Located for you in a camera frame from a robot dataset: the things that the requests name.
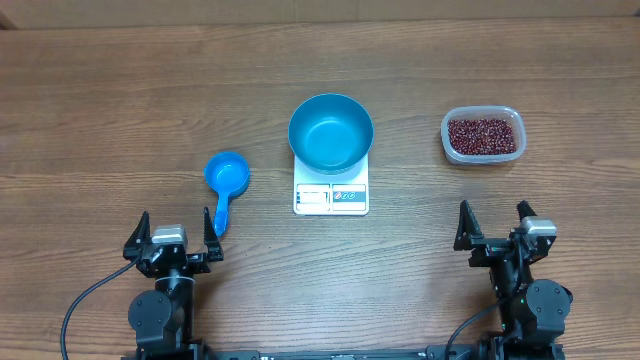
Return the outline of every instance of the blue scoop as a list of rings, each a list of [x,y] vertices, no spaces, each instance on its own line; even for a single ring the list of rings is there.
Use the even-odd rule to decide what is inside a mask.
[[[218,193],[218,207],[213,219],[217,236],[227,231],[229,202],[249,187],[249,165],[234,152],[222,152],[209,160],[204,168],[204,179],[211,190]]]

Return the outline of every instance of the clear plastic container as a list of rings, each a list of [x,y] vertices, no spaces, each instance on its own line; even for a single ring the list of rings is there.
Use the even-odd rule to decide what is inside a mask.
[[[516,151],[511,154],[501,155],[464,155],[455,151],[451,146],[449,139],[449,121],[451,120],[476,120],[483,118],[504,119],[513,128],[513,137],[516,144]],[[522,155],[527,147],[527,135],[524,132],[524,123],[522,117],[517,111],[506,106],[466,106],[455,108],[444,117],[442,127],[440,129],[442,135],[442,145],[444,152],[453,164],[459,165],[479,165],[479,164],[497,164],[507,161],[513,161]]]

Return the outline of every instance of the red beans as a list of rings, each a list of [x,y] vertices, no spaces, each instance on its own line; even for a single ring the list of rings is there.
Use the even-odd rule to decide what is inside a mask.
[[[503,119],[451,120],[451,146],[464,155],[500,155],[516,152],[511,125]]]

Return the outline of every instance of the blue bowl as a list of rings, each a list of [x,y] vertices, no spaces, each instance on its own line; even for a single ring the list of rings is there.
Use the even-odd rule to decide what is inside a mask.
[[[296,109],[289,123],[289,145],[308,167],[324,174],[351,169],[373,145],[373,122],[348,96],[314,96]]]

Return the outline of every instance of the kitchen scale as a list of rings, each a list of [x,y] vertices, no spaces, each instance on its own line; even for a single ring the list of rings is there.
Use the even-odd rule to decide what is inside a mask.
[[[369,212],[369,155],[340,174],[321,174],[297,156],[293,211],[298,215],[365,215]]]

